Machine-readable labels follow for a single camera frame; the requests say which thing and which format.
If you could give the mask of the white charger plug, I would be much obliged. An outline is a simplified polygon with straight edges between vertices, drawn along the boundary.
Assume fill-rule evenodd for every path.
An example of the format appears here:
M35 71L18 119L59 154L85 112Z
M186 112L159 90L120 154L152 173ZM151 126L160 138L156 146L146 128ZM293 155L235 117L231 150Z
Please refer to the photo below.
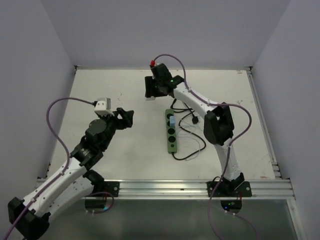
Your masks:
M146 101L154 101L155 99L155 97L145 98Z

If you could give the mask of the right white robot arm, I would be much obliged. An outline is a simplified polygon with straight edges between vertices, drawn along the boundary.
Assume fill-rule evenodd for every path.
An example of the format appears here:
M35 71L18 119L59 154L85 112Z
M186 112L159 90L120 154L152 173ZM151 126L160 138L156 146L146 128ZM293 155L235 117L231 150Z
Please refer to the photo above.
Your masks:
M145 97L157 98L171 96L189 107L203 119L203 134L217 152L222 168L221 181L217 190L227 196L235 196L241 190L245 181L233 149L234 122L230 107L226 103L204 101L204 97L188 89L185 80L179 76L172 76L163 63L151 61L152 76L145 77Z

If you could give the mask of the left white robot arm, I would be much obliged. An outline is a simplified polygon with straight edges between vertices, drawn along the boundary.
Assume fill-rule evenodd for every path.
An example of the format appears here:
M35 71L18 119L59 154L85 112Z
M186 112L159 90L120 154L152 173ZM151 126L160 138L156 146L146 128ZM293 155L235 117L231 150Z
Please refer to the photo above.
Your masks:
M133 118L133 110L118 107L93 120L59 170L24 198L14 197L8 203L11 226L25 240L38 240L53 217L77 200L86 196L114 197L105 188L104 178L92 168L103 158L116 131L133 126Z

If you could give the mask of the green power strip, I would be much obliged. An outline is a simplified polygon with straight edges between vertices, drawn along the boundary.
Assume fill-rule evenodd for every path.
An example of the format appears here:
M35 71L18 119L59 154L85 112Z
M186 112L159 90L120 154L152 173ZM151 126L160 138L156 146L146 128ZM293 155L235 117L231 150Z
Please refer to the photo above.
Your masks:
M169 126L170 116L175 116L174 110L171 108L168 108L165 110L164 115L165 115L165 122L166 122L167 151L169 154L175 154L178 151L176 119L175 119L175 127Z

